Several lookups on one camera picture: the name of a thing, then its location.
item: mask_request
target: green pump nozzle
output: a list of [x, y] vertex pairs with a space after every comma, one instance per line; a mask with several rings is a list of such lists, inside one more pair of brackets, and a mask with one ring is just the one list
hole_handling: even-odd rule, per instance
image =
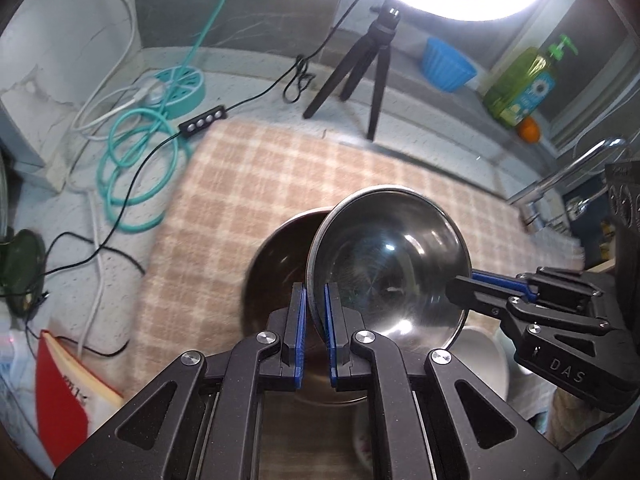
[[562, 59], [562, 56], [564, 56], [563, 49], [565, 45], [568, 46], [576, 56], [578, 55], [578, 49], [575, 47], [574, 42], [571, 41], [571, 38], [569, 38], [566, 34], [560, 34], [560, 43], [553, 44], [549, 47], [549, 53], [551, 54], [551, 57], [560, 61]]

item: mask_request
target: checkered cloth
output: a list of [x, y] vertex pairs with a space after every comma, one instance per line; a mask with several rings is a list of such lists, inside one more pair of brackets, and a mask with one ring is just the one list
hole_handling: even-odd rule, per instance
[[[527, 235], [514, 208], [445, 176], [291, 130], [220, 121], [198, 147], [158, 233], [130, 344], [128, 396], [181, 352], [222, 352], [241, 339], [244, 274], [280, 224], [375, 184], [401, 184], [436, 202], [478, 269], [513, 276], [537, 266], [582, 267], [575, 240], [551, 230]], [[496, 328], [481, 318], [470, 320]], [[352, 416], [351, 408], [269, 395], [260, 478], [366, 478], [353, 452]]]

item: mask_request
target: teal cord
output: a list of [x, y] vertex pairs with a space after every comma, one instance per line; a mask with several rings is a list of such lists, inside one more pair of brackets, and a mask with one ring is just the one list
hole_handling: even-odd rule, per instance
[[[207, 20], [207, 23], [200, 31], [198, 39], [191, 47], [187, 56], [185, 56], [185, 58], [182, 60], [180, 68], [175, 72], [175, 77], [172, 80], [168, 91], [165, 92], [164, 98], [162, 99], [162, 103], [158, 110], [152, 110], [151, 108], [134, 108], [132, 110], [128, 110], [118, 117], [118, 119], [113, 123], [113, 126], [109, 130], [107, 150], [102, 156], [96, 171], [96, 183], [98, 192], [104, 200], [105, 215], [110, 222], [115, 223], [118, 219], [120, 211], [114, 210], [115, 206], [120, 206], [122, 208], [129, 205], [136, 205], [146, 202], [147, 200], [158, 194], [169, 183], [175, 173], [180, 150], [183, 150], [184, 154], [187, 157], [187, 160], [191, 158], [192, 150], [189, 145], [180, 137], [172, 139], [170, 141], [171, 147], [173, 149], [171, 162], [164, 172], [162, 179], [157, 184], [155, 184], [155, 186], [153, 186], [150, 190], [145, 191], [143, 194], [130, 197], [128, 200], [124, 200], [123, 198], [114, 196], [113, 190], [118, 178], [124, 173], [126, 169], [131, 168], [140, 160], [140, 158], [142, 158], [143, 153], [145, 152], [151, 138], [158, 133], [164, 134], [166, 136], [172, 136], [175, 133], [174, 127], [172, 127], [171, 124], [169, 124], [169, 122], [166, 120], [167, 102], [169, 101], [169, 97], [173, 94], [178, 80], [184, 75], [185, 69], [191, 62], [191, 59], [193, 59], [193, 56], [195, 56], [196, 51], [202, 46], [202, 42], [213, 26], [213, 23], [216, 21], [220, 10], [222, 10], [222, 7], [225, 5], [225, 1], [226, 0], [218, 1], [216, 8], [211, 13], [209, 19]], [[116, 137], [118, 126], [120, 126], [122, 122], [127, 118], [137, 114], [148, 117], [150, 121], [147, 124], [138, 126], [137, 128], [134, 128], [132, 130], [120, 133]], [[133, 144], [124, 151], [124, 154], [122, 156], [119, 156], [118, 147], [127, 139], [132, 139]], [[115, 168], [111, 172], [110, 177], [108, 179], [105, 179], [104, 170], [107, 162], [113, 163], [115, 165]], [[142, 224], [127, 224], [121, 221], [117, 224], [117, 228], [126, 233], [141, 233], [157, 226], [163, 218], [164, 212], [160, 213], [152, 220], [149, 220]]]

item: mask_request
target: bottle label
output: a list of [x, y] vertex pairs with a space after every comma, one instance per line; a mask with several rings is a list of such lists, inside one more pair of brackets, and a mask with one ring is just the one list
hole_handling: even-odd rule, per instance
[[515, 126], [527, 117], [542, 102], [549, 92], [556, 86], [556, 82], [548, 72], [542, 72], [500, 113], [503, 120]]

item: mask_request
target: metal screw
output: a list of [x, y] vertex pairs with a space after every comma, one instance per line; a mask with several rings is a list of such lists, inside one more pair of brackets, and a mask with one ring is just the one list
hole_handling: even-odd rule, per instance
[[451, 354], [446, 350], [438, 349], [431, 353], [431, 360], [439, 365], [446, 365], [451, 362]]
[[376, 340], [376, 335], [369, 330], [360, 330], [356, 332], [356, 341], [359, 341], [363, 344], [373, 343]]
[[270, 345], [271, 343], [276, 341], [277, 336], [273, 332], [263, 330], [255, 338], [258, 340], [258, 343], [262, 343], [263, 345]]
[[200, 362], [202, 357], [200, 356], [200, 352], [196, 352], [195, 350], [189, 350], [180, 356], [180, 361], [183, 365], [193, 366]]

